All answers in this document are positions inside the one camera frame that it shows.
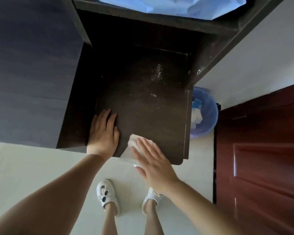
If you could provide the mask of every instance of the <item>white tiled floor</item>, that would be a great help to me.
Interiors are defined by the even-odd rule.
[[[16,202],[75,165],[84,154],[0,143],[0,215]],[[191,140],[189,159],[174,166],[180,179],[212,200],[213,134]],[[96,175],[71,234],[100,234],[104,211],[96,197],[96,185],[113,180],[121,207],[119,235],[144,234],[141,203],[148,187],[133,165],[111,158]],[[158,215],[165,234],[198,234],[191,222],[168,199],[159,204]]]

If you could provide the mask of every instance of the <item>cabinet door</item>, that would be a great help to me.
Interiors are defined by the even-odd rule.
[[[61,0],[0,0],[0,142],[56,147],[82,45]]]

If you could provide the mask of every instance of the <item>blue trash bin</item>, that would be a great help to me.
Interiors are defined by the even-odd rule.
[[[218,107],[213,98],[200,87],[194,87],[193,100],[199,99],[202,102],[201,114],[203,120],[196,124],[195,129],[191,129],[191,139],[199,138],[208,134],[218,121]]]

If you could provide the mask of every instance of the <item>slipper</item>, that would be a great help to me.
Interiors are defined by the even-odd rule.
[[[164,195],[158,194],[153,188],[149,187],[148,194],[146,195],[146,197],[143,201],[143,204],[142,204],[143,214],[146,214],[145,213],[145,205],[146,205],[147,200],[152,199],[152,200],[156,201],[156,203],[158,205],[163,197],[164,197]]]
[[[114,202],[117,208],[115,216],[120,214],[120,207],[117,198],[115,197],[114,186],[109,179],[102,180],[97,185],[97,197],[101,202],[102,208],[105,209],[105,205],[109,202]]]

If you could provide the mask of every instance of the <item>left hand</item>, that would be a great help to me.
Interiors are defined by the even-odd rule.
[[[116,113],[112,114],[107,121],[111,109],[103,110],[99,116],[94,116],[91,123],[87,154],[96,154],[105,161],[113,156],[117,149],[120,132],[114,127]]]

